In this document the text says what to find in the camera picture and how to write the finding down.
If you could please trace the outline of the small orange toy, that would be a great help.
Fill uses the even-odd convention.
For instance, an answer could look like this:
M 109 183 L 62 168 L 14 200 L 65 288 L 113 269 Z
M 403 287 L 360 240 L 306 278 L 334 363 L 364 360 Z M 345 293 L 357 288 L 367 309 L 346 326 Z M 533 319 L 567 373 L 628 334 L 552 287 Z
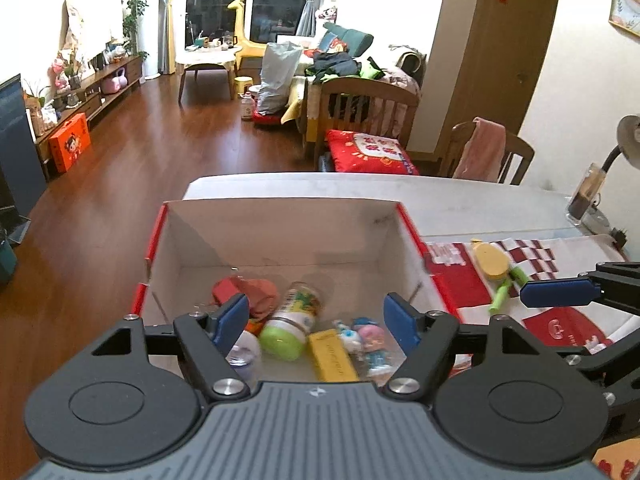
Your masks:
M 256 320 L 256 318 L 250 318 L 245 325 L 245 330 L 258 337 L 265 324 L 265 320 Z

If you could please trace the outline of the pink heart-shaped bowl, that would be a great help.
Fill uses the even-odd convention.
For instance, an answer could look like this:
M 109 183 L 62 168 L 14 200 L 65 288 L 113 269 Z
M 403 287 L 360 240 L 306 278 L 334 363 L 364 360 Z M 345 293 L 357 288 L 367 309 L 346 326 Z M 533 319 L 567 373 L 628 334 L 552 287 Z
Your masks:
M 262 278 L 256 278 L 256 280 L 236 278 L 235 286 L 241 294 L 247 296 L 250 317 L 255 320 L 268 318 L 280 304 L 279 289 L 272 281 Z

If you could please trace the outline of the pink-haired doll figure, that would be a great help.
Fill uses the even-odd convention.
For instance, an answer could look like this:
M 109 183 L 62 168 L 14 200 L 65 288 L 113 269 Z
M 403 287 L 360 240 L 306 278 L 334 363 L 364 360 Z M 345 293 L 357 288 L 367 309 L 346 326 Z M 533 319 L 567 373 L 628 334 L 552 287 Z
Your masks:
M 352 328 L 360 337 L 359 356 L 367 369 L 367 378 L 385 382 L 394 368 L 387 351 L 384 328 L 372 318 L 354 318 Z

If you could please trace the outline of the toothpick jar green lid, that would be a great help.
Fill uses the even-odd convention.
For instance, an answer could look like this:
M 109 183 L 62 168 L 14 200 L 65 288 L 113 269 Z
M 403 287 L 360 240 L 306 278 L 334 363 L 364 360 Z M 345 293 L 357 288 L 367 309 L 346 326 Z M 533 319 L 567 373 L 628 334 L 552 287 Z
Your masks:
M 305 282 L 292 283 L 259 333 L 262 350 L 283 361 L 297 360 L 305 350 L 321 310 L 317 289 Z

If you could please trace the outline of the yellow oval case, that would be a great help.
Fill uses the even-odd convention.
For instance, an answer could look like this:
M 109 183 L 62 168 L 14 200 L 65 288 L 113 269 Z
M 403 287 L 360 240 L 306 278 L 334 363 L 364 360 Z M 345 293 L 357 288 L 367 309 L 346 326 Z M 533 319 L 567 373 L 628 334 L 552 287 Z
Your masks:
M 471 240 L 471 245 L 475 262 L 485 278 L 491 281 L 502 281 L 506 278 L 509 274 L 510 260 L 502 249 L 481 240 Z

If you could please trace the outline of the yellow small box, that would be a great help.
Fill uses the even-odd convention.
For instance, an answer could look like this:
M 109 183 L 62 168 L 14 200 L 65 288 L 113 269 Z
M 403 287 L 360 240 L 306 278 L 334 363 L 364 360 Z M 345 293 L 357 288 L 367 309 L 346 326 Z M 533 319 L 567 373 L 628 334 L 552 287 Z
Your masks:
M 319 382 L 359 382 L 352 359 L 334 328 L 310 334 L 308 347 Z

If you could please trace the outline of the pink binder clip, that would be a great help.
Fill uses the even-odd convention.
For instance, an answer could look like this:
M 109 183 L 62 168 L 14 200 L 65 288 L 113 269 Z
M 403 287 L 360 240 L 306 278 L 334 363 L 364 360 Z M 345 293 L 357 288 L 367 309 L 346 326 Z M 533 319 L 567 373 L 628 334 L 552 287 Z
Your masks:
M 244 294 L 248 281 L 238 274 L 230 274 L 213 284 L 210 297 L 194 304 L 195 310 L 214 312 L 235 295 Z

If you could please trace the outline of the clear capsule purple base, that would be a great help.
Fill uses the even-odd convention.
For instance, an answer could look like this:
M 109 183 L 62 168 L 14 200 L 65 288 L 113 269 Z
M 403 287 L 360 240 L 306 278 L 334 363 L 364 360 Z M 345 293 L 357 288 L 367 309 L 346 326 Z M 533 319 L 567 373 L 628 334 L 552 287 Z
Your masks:
M 227 362 L 250 388 L 254 388 L 262 371 L 262 349 L 258 338 L 243 330 L 228 353 Z

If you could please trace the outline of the white green pen bottle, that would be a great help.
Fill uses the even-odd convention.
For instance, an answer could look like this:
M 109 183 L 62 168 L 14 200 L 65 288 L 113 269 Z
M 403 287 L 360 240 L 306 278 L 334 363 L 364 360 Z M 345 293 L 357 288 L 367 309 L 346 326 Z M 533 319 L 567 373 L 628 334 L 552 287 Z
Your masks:
M 519 266 L 511 266 L 509 275 L 519 288 L 524 287 L 529 282 L 529 276 Z

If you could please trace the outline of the white astronaut keychain figure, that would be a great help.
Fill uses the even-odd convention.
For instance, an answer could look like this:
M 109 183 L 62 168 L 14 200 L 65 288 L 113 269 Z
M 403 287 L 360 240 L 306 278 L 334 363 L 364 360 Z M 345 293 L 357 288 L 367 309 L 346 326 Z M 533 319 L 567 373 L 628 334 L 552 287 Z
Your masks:
M 342 320 L 335 320 L 333 327 L 346 352 L 354 358 L 359 358 L 362 355 L 363 345 L 362 339 L 356 330 L 353 330 Z

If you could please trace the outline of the green tube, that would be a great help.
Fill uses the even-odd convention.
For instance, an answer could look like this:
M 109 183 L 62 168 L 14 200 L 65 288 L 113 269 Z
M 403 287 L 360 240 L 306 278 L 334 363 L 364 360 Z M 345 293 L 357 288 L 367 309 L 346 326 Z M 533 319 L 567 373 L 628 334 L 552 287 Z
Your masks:
M 497 315 L 502 309 L 506 300 L 510 297 L 510 289 L 512 287 L 512 281 L 507 276 L 502 283 L 497 287 L 494 298 L 492 298 L 488 312 L 490 315 Z

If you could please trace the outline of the red white patterned tablecloth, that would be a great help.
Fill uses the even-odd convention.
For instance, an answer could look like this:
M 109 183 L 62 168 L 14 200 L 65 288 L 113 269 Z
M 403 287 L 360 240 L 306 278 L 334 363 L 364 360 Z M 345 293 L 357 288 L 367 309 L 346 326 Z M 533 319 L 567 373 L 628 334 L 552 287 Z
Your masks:
M 547 346 L 590 353 L 639 328 L 638 315 L 599 304 L 605 287 L 584 277 L 599 263 L 623 261 L 607 235 L 425 245 L 435 306 L 463 324 L 507 315 Z

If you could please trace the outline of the wooden chair pink cloth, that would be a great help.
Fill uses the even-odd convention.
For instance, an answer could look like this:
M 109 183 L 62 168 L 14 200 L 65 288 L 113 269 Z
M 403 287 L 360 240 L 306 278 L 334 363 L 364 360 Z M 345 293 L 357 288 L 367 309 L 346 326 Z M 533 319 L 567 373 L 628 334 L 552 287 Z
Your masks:
M 475 117 L 452 127 L 439 177 L 520 185 L 534 149 L 506 127 Z

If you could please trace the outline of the wooden dining chair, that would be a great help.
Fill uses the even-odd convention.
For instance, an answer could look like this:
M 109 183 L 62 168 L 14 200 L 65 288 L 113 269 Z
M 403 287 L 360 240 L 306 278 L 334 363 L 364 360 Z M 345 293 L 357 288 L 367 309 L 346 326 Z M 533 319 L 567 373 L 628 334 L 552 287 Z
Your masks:
M 314 164 L 326 151 L 330 130 L 355 131 L 385 136 L 408 146 L 420 96 L 382 80 L 337 77 L 319 86 Z

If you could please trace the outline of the dark blue standing panel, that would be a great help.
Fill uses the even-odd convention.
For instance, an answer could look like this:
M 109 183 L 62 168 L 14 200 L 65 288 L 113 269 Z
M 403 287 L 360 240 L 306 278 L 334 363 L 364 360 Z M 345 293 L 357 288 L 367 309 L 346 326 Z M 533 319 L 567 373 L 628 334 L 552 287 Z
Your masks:
M 32 140 L 20 74 L 2 82 L 0 113 L 1 206 L 14 206 L 28 216 L 47 181 Z

